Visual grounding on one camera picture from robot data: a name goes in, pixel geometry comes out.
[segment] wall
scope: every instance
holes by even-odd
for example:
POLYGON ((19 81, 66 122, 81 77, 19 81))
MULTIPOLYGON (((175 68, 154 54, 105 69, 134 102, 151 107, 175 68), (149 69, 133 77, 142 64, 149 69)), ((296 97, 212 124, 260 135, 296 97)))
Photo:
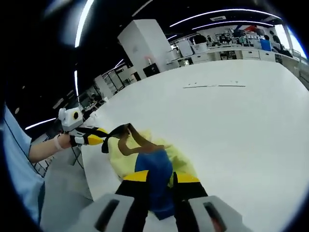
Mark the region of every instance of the wall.
POLYGON ((154 58, 147 42, 135 24, 135 20, 120 33, 118 40, 140 75, 140 78, 146 78, 143 68, 148 66, 148 61, 145 57, 149 56, 151 59, 154 58))
POLYGON ((155 19, 135 20, 137 27, 142 32, 154 57, 153 62, 158 66, 160 72, 178 68, 176 63, 167 65, 167 52, 171 50, 165 34, 155 19))

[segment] ceiling light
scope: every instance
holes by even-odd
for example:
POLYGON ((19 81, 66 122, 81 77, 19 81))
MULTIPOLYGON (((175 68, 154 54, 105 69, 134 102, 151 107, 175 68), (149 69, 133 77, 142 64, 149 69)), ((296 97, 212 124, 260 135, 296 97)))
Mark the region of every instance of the ceiling light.
POLYGON ((67 97, 73 92, 73 90, 71 90, 68 94, 67 94, 67 97))
POLYGON ((124 59, 122 59, 121 61, 119 61, 118 64, 116 64, 115 68, 117 68, 118 65, 119 65, 122 61, 124 61, 124 59))
POLYGON ((79 42, 81 40, 81 36, 83 32, 83 27, 84 27, 88 12, 93 2, 94 0, 88 0, 85 4, 85 7, 83 8, 82 15, 81 15, 81 18, 79 19, 78 28, 76 32, 75 47, 79 46, 79 42))
POLYGON ((202 15, 208 15, 208 14, 212 14, 212 13, 218 13, 218 12, 226 12, 226 11, 247 11, 247 12, 255 12, 255 13, 260 13, 260 14, 265 14, 265 15, 270 15, 270 16, 273 16, 275 18, 278 18, 278 19, 281 19, 280 17, 274 15, 274 14, 270 14, 270 13, 267 13, 267 12, 263 12, 263 11, 257 11, 257 10, 250 10, 250 9, 225 9, 225 10, 218 10, 218 11, 210 11, 210 12, 206 12, 206 13, 202 13, 202 14, 197 14, 195 16, 192 16, 192 17, 189 17, 189 18, 186 18, 184 20, 181 20, 177 23, 174 23, 172 25, 170 25, 170 28, 177 25, 177 24, 180 24, 184 21, 187 21, 187 20, 190 20, 192 18, 196 18, 196 17, 199 17, 199 16, 202 16, 202 15))
POLYGON ((77 96, 77 101, 79 103, 79 94, 78 94, 78 86, 77 86, 77 70, 74 71, 74 82, 75 82, 75 91, 77 96))
POLYGON ((198 28, 203 28, 203 27, 208 27, 212 25, 217 25, 217 24, 223 24, 223 23, 252 23, 252 24, 262 24, 262 25, 267 25, 273 27, 274 25, 268 24, 268 23, 261 23, 261 22, 254 22, 254 21, 225 21, 225 22, 218 22, 218 23, 210 23, 207 25, 203 25, 197 28, 192 28, 192 30, 198 29, 198 28))
POLYGON ((43 124, 43 123, 45 123, 45 122, 53 121, 53 120, 55 120, 55 119, 56 119, 56 118, 54 117, 54 118, 51 118, 51 119, 49 119, 49 120, 45 120, 45 121, 43 121, 43 122, 38 122, 38 123, 36 123, 36 124, 33 124, 33 125, 31 125, 31 126, 26 127, 25 130, 28 130, 28 129, 32 128, 32 127, 36 127, 36 126, 38 126, 38 125, 40 125, 40 124, 43 124))
POLYGON ((171 39, 171 38, 174 38, 174 37, 176 37, 176 36, 177 36, 177 35, 173 35, 173 36, 169 37, 168 40, 171 39))
POLYGON ((142 5, 133 15, 132 17, 134 17, 135 15, 137 15, 145 6, 147 6, 150 2, 152 2, 153 0, 149 0, 148 2, 146 2, 144 5, 142 5))

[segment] light blue sleeve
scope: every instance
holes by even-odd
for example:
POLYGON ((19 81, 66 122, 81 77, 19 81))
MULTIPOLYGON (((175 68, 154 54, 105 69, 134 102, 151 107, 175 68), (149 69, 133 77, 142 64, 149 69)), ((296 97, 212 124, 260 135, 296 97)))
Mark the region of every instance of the light blue sleeve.
POLYGON ((10 110, 5 106, 3 120, 3 146, 7 168, 12 183, 25 208, 35 222, 39 222, 38 196, 44 183, 30 164, 31 138, 19 127, 10 110))

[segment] white cabinet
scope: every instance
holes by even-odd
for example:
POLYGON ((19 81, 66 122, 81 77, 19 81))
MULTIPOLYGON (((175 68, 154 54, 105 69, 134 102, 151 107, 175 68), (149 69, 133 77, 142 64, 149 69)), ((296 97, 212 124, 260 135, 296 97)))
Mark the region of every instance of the white cabinet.
POLYGON ((276 62, 275 54, 267 51, 260 51, 261 60, 276 62))
POLYGON ((208 54, 194 55, 191 56, 191 59, 194 64, 211 61, 211 58, 208 54))
POLYGON ((241 53, 243 59, 260 59, 259 51, 243 50, 241 53))

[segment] yellow cloth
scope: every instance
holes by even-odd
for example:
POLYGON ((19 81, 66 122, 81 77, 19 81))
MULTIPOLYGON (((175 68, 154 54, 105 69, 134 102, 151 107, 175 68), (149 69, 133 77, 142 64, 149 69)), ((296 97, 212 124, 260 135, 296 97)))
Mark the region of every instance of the yellow cloth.
MULTIPOLYGON (((151 141, 151 133, 149 130, 139 133, 145 139, 151 141)), ((129 156, 122 155, 118 148, 118 141, 119 139, 114 137, 108 139, 109 158, 112 168, 116 174, 123 179, 125 176, 134 173, 138 153, 129 156)), ((164 139, 156 139, 151 142, 157 145, 164 145, 166 147, 165 150, 169 160, 172 163, 174 171, 188 173, 194 177, 197 176, 189 159, 185 157, 174 145, 167 143, 164 139)), ((129 136, 126 145, 130 149, 139 147, 131 135, 129 136)))

